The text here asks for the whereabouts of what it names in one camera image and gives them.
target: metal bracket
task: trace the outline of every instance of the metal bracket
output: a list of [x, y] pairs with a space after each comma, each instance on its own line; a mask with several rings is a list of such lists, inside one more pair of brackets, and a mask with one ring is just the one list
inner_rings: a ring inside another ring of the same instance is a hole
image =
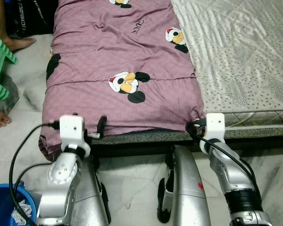
[[61, 149], [78, 146], [85, 150], [85, 158], [90, 154], [90, 146], [84, 140], [84, 118], [77, 115], [63, 115], [60, 117]]
[[[225, 143], [225, 116], [222, 113], [208, 113], [207, 114], [207, 127], [206, 133], [203, 137], [206, 140], [218, 139], [221, 142]], [[205, 142], [200, 141], [200, 149], [203, 153], [208, 154], [204, 148]]]

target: black cable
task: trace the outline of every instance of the black cable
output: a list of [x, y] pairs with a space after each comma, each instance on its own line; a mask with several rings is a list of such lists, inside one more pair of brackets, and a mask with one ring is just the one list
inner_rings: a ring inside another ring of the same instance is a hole
[[209, 145], [213, 146], [214, 148], [218, 149], [219, 151], [221, 151], [223, 154], [225, 154], [227, 157], [229, 157], [231, 160], [233, 160], [238, 166], [240, 166], [243, 171], [247, 174], [247, 176], [250, 178], [250, 180], [252, 181], [254, 187], [255, 187], [255, 190], [256, 190], [256, 193], [258, 195], [258, 198], [260, 199], [260, 203], [262, 202], [262, 199], [261, 199], [261, 195], [260, 195], [260, 191], [259, 191], [259, 188], [258, 188], [258, 185], [257, 185], [257, 182], [256, 182], [256, 178], [254, 177], [254, 172], [253, 170], [251, 169], [250, 165], [248, 165], [248, 163], [246, 164], [248, 166], [248, 168], [250, 169], [251, 173], [237, 160], [235, 159], [232, 155], [230, 155], [229, 153], [227, 153], [225, 150], [223, 150], [221, 147], [215, 145], [214, 143], [206, 140], [205, 138], [203, 137], [200, 137], [196, 134], [193, 133], [193, 131], [190, 130], [190, 128], [188, 126], [186, 126], [186, 130], [187, 132], [190, 134], [190, 136], [192, 138], [195, 138], [195, 139], [200, 139], [206, 143], [208, 143]]
[[21, 181], [21, 178], [23, 177], [23, 175], [28, 171], [30, 170], [31, 168], [33, 167], [37, 167], [37, 166], [46, 166], [46, 165], [51, 165], [52, 163], [38, 163], [38, 164], [34, 164], [32, 166], [29, 166], [27, 167], [25, 170], [23, 170], [20, 174], [20, 176], [18, 177], [16, 183], [15, 183], [15, 187], [14, 187], [14, 193], [17, 194], [17, 189], [18, 189], [18, 186], [20, 184], [20, 181]]
[[258, 197], [259, 197], [259, 199], [260, 199], [260, 202], [262, 202], [260, 190], [259, 190], [259, 187], [258, 187], [258, 185], [257, 185], [257, 180], [256, 180], [256, 176], [255, 176], [255, 173], [254, 173], [253, 169], [251, 168], [251, 166], [249, 165], [249, 163], [248, 163], [247, 161], [245, 161], [245, 160], [243, 160], [243, 159], [241, 159], [241, 158], [240, 158], [240, 161], [243, 162], [243, 163], [249, 168], [249, 170], [250, 170], [250, 172], [251, 172], [251, 174], [252, 174], [252, 176], [253, 176], [253, 181], [252, 181], [252, 182], [253, 182], [253, 184], [254, 184], [254, 186], [255, 186], [256, 193], [258, 194]]
[[14, 165], [15, 165], [16, 157], [17, 157], [19, 151], [21, 150], [22, 146], [25, 144], [25, 142], [28, 140], [28, 138], [32, 135], [32, 133], [35, 132], [38, 128], [40, 128], [42, 126], [51, 126], [51, 124], [50, 123], [49, 124], [41, 124], [41, 125], [36, 126], [35, 128], [33, 128], [30, 131], [30, 133], [26, 136], [26, 138], [22, 141], [22, 143], [20, 144], [20, 146], [16, 150], [14, 157], [11, 161], [10, 169], [9, 169], [8, 184], [9, 184], [10, 196], [13, 200], [16, 211], [26, 220], [26, 222], [28, 224], [30, 224], [30, 226], [36, 226], [36, 224], [23, 212], [22, 208], [20, 207], [19, 203], [16, 200], [16, 194], [14, 193], [14, 190], [13, 190], [13, 171], [14, 171]]

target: cartoon character print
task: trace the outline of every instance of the cartoon character print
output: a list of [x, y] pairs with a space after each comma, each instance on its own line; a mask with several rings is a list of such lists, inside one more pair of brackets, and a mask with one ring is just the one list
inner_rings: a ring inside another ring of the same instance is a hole
[[148, 82], [150, 76], [147, 73], [136, 72], [121, 72], [109, 78], [109, 86], [113, 91], [123, 94], [128, 94], [128, 100], [132, 103], [138, 104], [144, 102], [146, 96], [143, 92], [137, 91], [138, 82]]
[[175, 27], [171, 27], [166, 31], [166, 40], [175, 44], [175, 49], [188, 53], [189, 50], [186, 45], [186, 40], [183, 32]]
[[112, 4], [121, 6], [121, 8], [131, 8], [132, 6], [129, 3], [130, 0], [109, 0]]

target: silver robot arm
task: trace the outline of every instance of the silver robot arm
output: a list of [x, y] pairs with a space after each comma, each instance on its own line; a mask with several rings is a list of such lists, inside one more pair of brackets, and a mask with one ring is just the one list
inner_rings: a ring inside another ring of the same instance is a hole
[[80, 116], [63, 115], [59, 120], [63, 153], [50, 166], [47, 189], [41, 197], [37, 225], [70, 225], [75, 190], [81, 179], [82, 159], [90, 154], [84, 141], [84, 120]]
[[[224, 141], [225, 119], [223, 114], [207, 114], [205, 139], [222, 148], [233, 156], [247, 170], [239, 155]], [[210, 166], [216, 173], [222, 192], [226, 198], [231, 226], [272, 226], [269, 216], [263, 211], [253, 181], [247, 173], [226, 154], [204, 141], [200, 142], [201, 150], [208, 154]]]

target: white marble floor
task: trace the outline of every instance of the white marble floor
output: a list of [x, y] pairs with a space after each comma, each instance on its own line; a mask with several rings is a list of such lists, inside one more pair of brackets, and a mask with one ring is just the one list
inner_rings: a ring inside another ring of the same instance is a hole
[[[5, 67], [5, 72], [21, 91], [21, 97], [9, 114], [13, 122], [0, 128], [0, 183], [8, 181], [10, 161], [20, 142], [33, 126], [41, 122], [50, 39], [50, 35], [37, 36], [36, 44], [16, 53], [18, 65]], [[14, 178], [31, 164], [46, 162], [38, 149], [38, 137], [38, 132], [33, 134], [21, 150]], [[274, 225], [283, 226], [283, 149], [253, 153], [246, 159], [257, 175], [263, 208]], [[229, 213], [217, 177], [210, 169], [206, 155], [193, 155], [203, 180], [212, 226], [228, 225]], [[106, 158], [100, 163], [100, 177], [109, 197], [111, 225], [129, 226], [132, 222], [137, 226], [162, 225], [157, 220], [156, 208], [158, 183], [166, 167], [164, 155]], [[47, 167], [39, 167], [27, 172], [23, 180], [29, 191], [42, 192], [46, 184], [46, 170]]]

